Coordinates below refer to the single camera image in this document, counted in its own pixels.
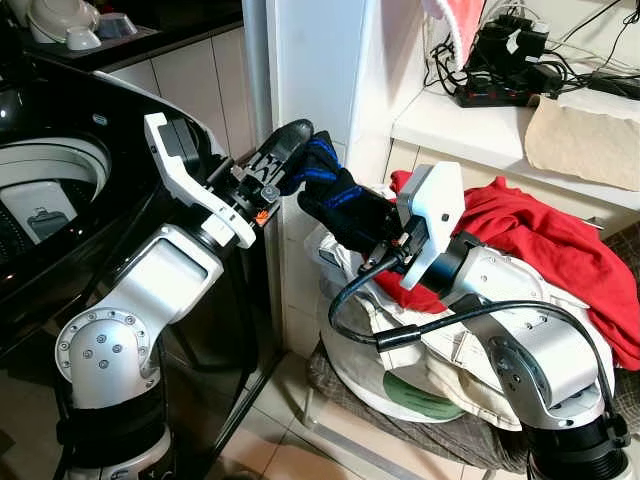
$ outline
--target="washing machine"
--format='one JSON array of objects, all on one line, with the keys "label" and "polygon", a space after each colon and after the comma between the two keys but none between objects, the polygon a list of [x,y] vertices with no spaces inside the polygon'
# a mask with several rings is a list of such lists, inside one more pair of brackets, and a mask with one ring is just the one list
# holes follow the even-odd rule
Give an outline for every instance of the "washing machine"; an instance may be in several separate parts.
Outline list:
[{"label": "washing machine", "polygon": [[[162,99],[108,75],[25,56],[1,12],[0,44],[0,359],[45,324],[53,321],[61,329],[45,353],[58,369],[58,439],[65,446],[54,478],[175,478],[181,450],[173,448],[167,427],[163,367],[153,358],[158,348],[148,342],[153,328],[145,322],[170,303],[163,296],[206,277],[206,289],[190,297],[180,315],[203,324],[221,319],[209,337],[200,327],[196,336],[205,343],[217,339],[220,348],[242,357],[242,379],[227,400],[233,404],[257,352],[243,310],[248,294],[242,291],[241,262],[230,252],[238,244],[248,247],[251,232],[277,210],[278,170],[312,129],[301,124],[284,147],[271,139],[243,170],[225,157],[208,129]],[[229,231],[236,235],[227,236]],[[205,267],[194,258],[215,270],[215,287],[216,278],[202,274]],[[145,262],[147,270],[140,267]],[[184,274],[184,283],[154,277],[174,270]],[[158,295],[141,305],[145,282]],[[117,308],[94,308],[108,299]],[[147,320],[136,313],[144,308]],[[82,333],[94,327],[104,330]],[[193,360],[188,339],[180,337],[187,360]],[[139,362],[133,381],[119,360],[129,344]],[[117,375],[129,382],[128,393]],[[188,391],[189,378],[177,377]],[[78,387],[78,378],[84,386]],[[189,406],[175,410],[190,417],[186,423],[193,428],[180,432],[188,438],[182,450],[189,450],[199,441],[189,435],[206,422]],[[215,429],[207,424],[206,430]]]}]

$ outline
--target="brown towel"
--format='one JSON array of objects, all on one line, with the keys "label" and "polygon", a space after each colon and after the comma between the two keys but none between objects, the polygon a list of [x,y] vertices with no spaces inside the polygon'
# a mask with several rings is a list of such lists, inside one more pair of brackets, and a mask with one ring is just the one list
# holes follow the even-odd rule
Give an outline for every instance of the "brown towel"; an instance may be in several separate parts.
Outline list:
[{"label": "brown towel", "polygon": [[640,122],[540,97],[524,142],[532,167],[640,191]]}]

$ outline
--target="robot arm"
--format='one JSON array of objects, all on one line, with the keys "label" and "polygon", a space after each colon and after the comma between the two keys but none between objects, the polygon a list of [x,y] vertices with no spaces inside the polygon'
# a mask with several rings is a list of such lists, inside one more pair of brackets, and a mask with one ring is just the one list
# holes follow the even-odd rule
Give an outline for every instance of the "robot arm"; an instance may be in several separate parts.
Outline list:
[{"label": "robot arm", "polygon": [[144,122],[163,185],[189,212],[147,238],[111,291],[57,338],[55,361],[71,386],[59,427],[69,480],[174,478],[154,346],[222,275],[230,248],[254,242],[254,228],[278,208],[276,184],[313,130],[304,120],[283,127],[243,168],[223,159],[203,186],[188,173],[195,148],[184,120],[156,113]]},{"label": "robot arm", "polygon": [[[590,324],[588,306],[547,284],[525,262],[464,232],[451,240],[464,210],[460,173],[450,162],[416,169],[398,195],[402,235],[371,252],[361,276],[334,299],[331,325],[386,351],[463,322],[482,344],[523,425],[530,478],[633,478],[621,450],[629,441],[626,426],[611,401],[611,351]],[[347,296],[390,268],[404,275],[403,287],[422,283],[456,314],[373,336],[337,324],[335,312]]]}]

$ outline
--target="glove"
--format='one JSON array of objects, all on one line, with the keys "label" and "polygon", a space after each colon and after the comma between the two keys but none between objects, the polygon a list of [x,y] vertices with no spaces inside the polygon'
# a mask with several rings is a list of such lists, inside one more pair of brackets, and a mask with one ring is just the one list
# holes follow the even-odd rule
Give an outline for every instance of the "glove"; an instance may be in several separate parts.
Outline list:
[{"label": "glove", "polygon": [[395,205],[358,185],[338,162],[331,137],[318,132],[307,143],[296,170],[278,185],[285,195],[298,195],[298,205],[320,221],[345,248],[365,255],[383,240],[402,234]]}]

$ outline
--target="cabinet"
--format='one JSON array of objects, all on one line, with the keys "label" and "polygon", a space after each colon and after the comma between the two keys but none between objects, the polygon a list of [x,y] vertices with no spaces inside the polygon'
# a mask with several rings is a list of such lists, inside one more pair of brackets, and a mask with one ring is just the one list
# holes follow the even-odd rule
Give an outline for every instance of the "cabinet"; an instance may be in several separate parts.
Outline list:
[{"label": "cabinet", "polygon": [[211,129],[231,156],[255,148],[244,30],[238,28],[111,72]]},{"label": "cabinet", "polygon": [[162,98],[209,127],[228,152],[227,127],[211,40],[202,40],[154,57],[151,63]]},{"label": "cabinet", "polygon": [[156,76],[153,73],[153,66],[151,65],[150,60],[143,60],[142,62],[134,63],[128,67],[111,72],[111,75],[135,85],[136,87],[140,87],[149,93],[160,95],[158,82],[156,81]]}]

